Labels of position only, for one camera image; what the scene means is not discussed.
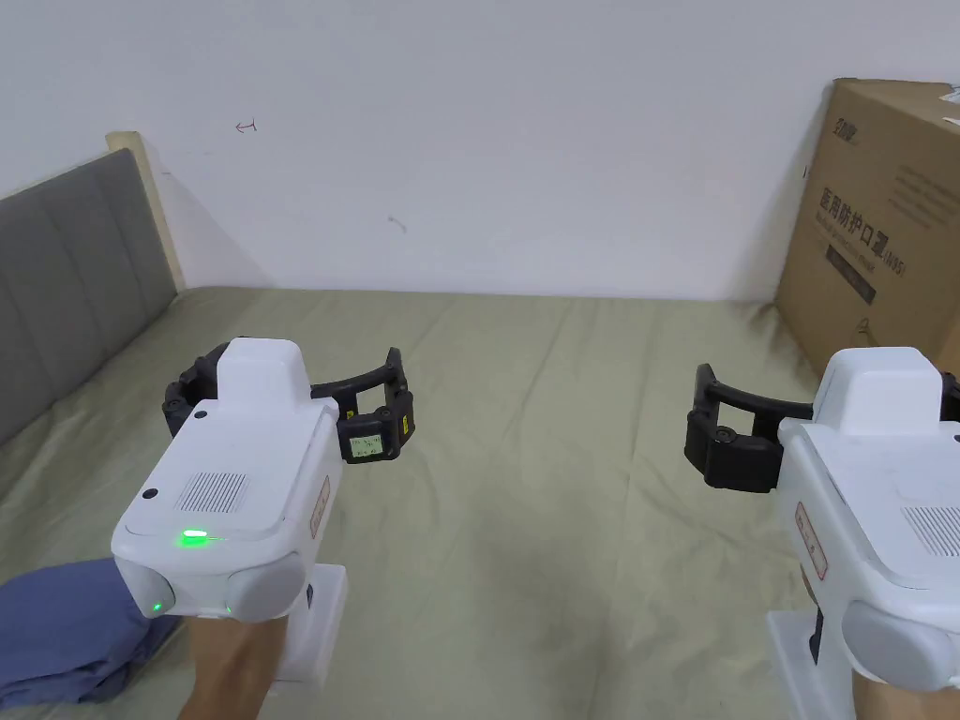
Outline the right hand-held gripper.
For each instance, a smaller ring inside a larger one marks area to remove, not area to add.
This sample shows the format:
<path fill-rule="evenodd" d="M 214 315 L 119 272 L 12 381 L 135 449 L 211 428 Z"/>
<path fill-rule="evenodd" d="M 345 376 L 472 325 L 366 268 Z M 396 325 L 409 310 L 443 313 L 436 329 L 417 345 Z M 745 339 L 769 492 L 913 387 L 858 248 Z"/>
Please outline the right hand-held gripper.
<path fill-rule="evenodd" d="M 749 434 L 719 424 L 723 405 L 753 414 Z M 854 676 L 957 687 L 959 421 L 959 379 L 914 348 L 837 352 L 813 405 L 697 366 L 684 456 L 710 488 L 776 488 L 816 603 L 766 617 L 791 718 L 853 718 Z"/>

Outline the person's right hand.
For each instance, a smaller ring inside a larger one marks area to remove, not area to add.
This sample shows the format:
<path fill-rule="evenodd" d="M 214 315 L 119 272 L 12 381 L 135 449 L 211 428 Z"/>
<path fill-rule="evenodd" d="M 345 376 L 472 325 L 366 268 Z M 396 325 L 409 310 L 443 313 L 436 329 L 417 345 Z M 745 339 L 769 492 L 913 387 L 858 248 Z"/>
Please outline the person's right hand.
<path fill-rule="evenodd" d="M 959 690 L 916 693 L 852 674 L 852 697 L 857 719 L 958 719 Z"/>

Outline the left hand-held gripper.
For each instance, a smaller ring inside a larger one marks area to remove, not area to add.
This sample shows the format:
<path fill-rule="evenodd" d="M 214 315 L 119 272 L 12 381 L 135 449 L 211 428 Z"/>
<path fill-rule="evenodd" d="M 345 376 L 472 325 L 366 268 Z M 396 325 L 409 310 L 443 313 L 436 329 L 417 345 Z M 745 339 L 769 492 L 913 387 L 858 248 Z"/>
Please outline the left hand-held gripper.
<path fill-rule="evenodd" d="M 377 387 L 381 406 L 359 412 L 359 395 Z M 238 337 L 167 386 L 163 415 L 172 440 L 111 541 L 138 610 L 284 618 L 276 684 L 322 685 L 348 579 L 343 566 L 318 563 L 320 543 L 343 461 L 398 458 L 414 433 L 400 350 L 367 373 L 310 387 L 294 343 Z"/>

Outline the person's left hand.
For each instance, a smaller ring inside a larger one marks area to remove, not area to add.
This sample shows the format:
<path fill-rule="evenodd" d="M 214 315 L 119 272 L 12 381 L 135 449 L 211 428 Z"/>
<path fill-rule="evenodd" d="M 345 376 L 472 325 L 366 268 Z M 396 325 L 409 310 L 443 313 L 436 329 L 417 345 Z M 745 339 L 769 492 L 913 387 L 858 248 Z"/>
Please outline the person's left hand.
<path fill-rule="evenodd" d="M 286 616 L 243 623 L 191 618 L 193 688 L 179 719 L 256 719 L 275 679 L 287 634 Z"/>

